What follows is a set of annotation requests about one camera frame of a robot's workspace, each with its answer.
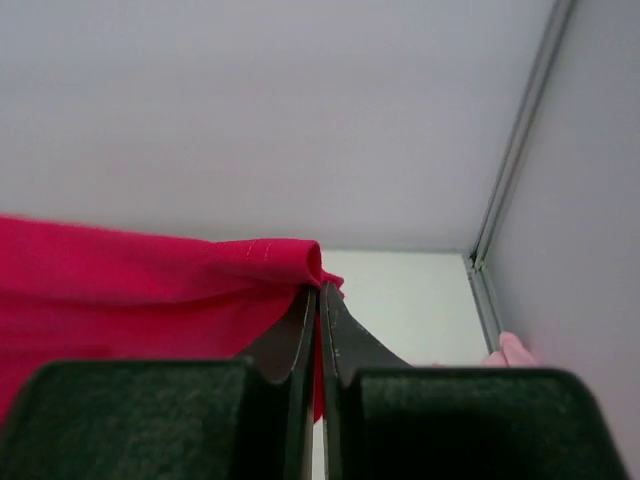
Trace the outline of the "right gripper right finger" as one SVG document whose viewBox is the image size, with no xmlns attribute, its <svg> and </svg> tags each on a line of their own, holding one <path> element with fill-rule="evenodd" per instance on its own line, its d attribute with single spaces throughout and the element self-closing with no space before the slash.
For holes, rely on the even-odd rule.
<svg viewBox="0 0 640 480">
<path fill-rule="evenodd" d="M 599 406 L 547 368 L 412 367 L 319 300 L 329 479 L 624 479 Z"/>
</svg>

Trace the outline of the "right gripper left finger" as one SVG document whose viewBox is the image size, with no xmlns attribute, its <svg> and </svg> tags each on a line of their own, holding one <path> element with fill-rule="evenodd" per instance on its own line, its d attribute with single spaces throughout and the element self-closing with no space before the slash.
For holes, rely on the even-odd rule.
<svg viewBox="0 0 640 480">
<path fill-rule="evenodd" d="M 5 479 L 308 479 L 317 293 L 228 360 L 41 368 L 1 433 Z"/>
</svg>

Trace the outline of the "pink t shirt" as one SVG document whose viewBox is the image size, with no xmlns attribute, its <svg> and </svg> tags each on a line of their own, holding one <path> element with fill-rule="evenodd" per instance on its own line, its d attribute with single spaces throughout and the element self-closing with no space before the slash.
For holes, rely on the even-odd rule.
<svg viewBox="0 0 640 480">
<path fill-rule="evenodd" d="M 525 347 L 520 338 L 511 332 L 502 332 L 498 347 L 474 367 L 482 368 L 538 368 L 541 362 Z"/>
</svg>

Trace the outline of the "red t shirt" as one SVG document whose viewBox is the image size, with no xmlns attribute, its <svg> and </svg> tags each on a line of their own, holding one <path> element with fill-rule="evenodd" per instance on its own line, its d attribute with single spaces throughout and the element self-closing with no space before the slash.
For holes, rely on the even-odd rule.
<svg viewBox="0 0 640 480">
<path fill-rule="evenodd" d="M 313 240 L 197 239 L 1 221 L 1 407 L 56 360 L 232 357 L 301 288 L 341 285 Z"/>
</svg>

